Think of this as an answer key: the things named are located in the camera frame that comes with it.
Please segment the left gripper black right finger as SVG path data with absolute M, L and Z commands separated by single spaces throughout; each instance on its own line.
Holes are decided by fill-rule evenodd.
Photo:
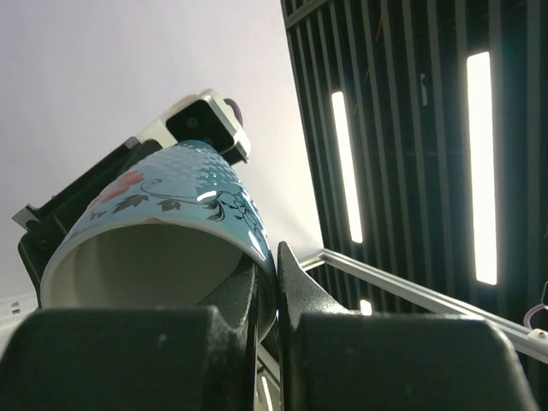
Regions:
M 483 319 L 351 312 L 277 251 L 285 410 L 535 410 L 509 339 Z

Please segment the blue floral mug white inside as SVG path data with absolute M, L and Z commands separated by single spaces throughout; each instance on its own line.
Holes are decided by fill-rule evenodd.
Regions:
M 161 308 L 203 301 L 242 257 L 259 267 L 258 335 L 276 317 L 276 267 L 259 211 L 205 142 L 140 160 L 85 209 L 39 286 L 44 308 Z

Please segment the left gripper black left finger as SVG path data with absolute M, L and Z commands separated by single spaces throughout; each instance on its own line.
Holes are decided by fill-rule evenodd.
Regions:
M 195 307 L 38 310 L 3 353 L 2 409 L 253 409 L 258 274 L 242 258 Z

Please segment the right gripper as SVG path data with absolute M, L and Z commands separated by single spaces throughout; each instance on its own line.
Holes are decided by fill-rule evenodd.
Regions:
M 36 291 L 51 256 L 87 206 L 116 177 L 161 148 L 155 140 L 131 137 L 44 205 L 26 205 L 12 217 L 26 231 L 17 250 Z

